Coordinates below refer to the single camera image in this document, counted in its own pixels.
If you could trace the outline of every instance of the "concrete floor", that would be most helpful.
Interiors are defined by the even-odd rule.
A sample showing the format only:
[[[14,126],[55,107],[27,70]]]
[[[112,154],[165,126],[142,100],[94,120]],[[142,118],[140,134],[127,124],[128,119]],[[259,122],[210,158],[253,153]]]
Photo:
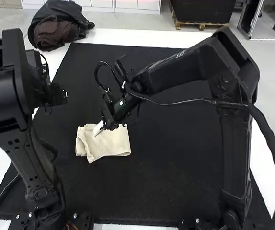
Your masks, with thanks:
[[[20,28],[26,36],[30,21],[36,10],[1,9],[0,37],[3,29]],[[87,19],[94,21],[97,28],[144,29],[175,31],[168,4],[162,4],[161,15],[140,15],[107,12],[84,12]],[[236,29],[240,14],[235,12],[230,27],[244,47],[258,64],[261,72],[257,106],[264,112],[270,126],[275,132],[275,41],[247,41]],[[258,20],[253,38],[275,38],[271,30],[269,18],[264,16]],[[206,28],[205,32],[213,32],[216,28]],[[188,26],[182,31],[198,31],[196,26]],[[27,49],[33,48],[25,38]]]

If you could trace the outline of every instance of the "towel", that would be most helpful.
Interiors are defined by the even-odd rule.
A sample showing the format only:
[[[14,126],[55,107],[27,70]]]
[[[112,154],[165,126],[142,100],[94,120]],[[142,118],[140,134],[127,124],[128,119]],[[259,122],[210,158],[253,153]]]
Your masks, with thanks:
[[[95,137],[96,124],[78,127],[76,138],[76,156],[86,156],[89,163],[103,156],[128,156],[131,153],[127,127],[122,125],[110,131],[105,130]]]

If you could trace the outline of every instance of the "black jacket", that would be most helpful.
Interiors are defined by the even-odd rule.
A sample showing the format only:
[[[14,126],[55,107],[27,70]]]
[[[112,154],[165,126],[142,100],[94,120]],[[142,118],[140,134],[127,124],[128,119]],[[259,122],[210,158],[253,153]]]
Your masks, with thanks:
[[[65,42],[85,38],[86,31],[95,24],[81,12],[82,7],[73,1],[47,1],[31,21],[28,29],[30,43],[35,48],[51,51],[64,46]]]

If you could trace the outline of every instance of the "black mat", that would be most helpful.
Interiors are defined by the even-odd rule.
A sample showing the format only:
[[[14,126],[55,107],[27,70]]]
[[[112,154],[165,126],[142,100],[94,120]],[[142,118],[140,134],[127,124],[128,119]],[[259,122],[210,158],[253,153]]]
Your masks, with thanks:
[[[96,63],[109,63],[127,53],[129,68],[141,69],[179,49],[71,44],[54,81],[65,86],[68,103],[39,110],[38,134],[59,149],[55,160],[70,212],[89,211],[98,222],[175,226],[180,219],[203,216],[217,221],[222,184],[221,134],[215,108],[208,105],[160,107],[144,103],[136,123],[129,125],[132,153],[105,157],[92,164],[75,156],[77,126],[100,121],[103,103],[95,83]],[[115,86],[108,69],[102,81]],[[168,102],[209,97],[207,82],[182,85],[157,96]],[[10,167],[0,191],[15,176]],[[27,211],[22,181],[0,206],[0,219]],[[252,205],[246,229],[263,229],[270,216],[253,179]]]

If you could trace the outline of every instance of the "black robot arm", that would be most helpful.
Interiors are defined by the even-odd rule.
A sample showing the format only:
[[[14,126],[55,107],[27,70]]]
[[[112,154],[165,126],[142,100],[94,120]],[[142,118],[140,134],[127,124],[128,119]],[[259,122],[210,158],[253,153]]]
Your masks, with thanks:
[[[95,135],[102,130],[113,130],[118,128],[119,124],[124,124],[127,115],[142,101],[163,106],[203,102],[217,107],[223,138],[221,227],[225,225],[231,230],[242,228],[252,196],[252,115],[259,125],[264,124],[265,119],[253,106],[257,96],[259,69],[231,30],[224,27],[194,47],[153,63],[134,76],[130,76],[130,71],[126,71],[118,60],[115,64],[116,72],[110,67],[123,93],[122,98],[117,100],[110,89],[99,81],[98,70],[102,65],[108,64],[99,63],[95,69],[95,79],[103,90],[105,103],[102,107],[103,119],[94,130]],[[212,98],[175,103],[159,103],[151,98],[165,89],[198,80],[208,81]],[[268,132],[263,133],[275,146],[275,138],[267,136]],[[275,150],[270,149],[275,163]],[[270,229],[275,229],[275,215]]]
[[[51,83],[41,55],[25,51],[19,29],[0,39],[0,147],[8,154],[26,186],[30,218],[25,226],[61,230],[65,226],[62,181],[32,124],[35,108],[65,104],[66,91]]]

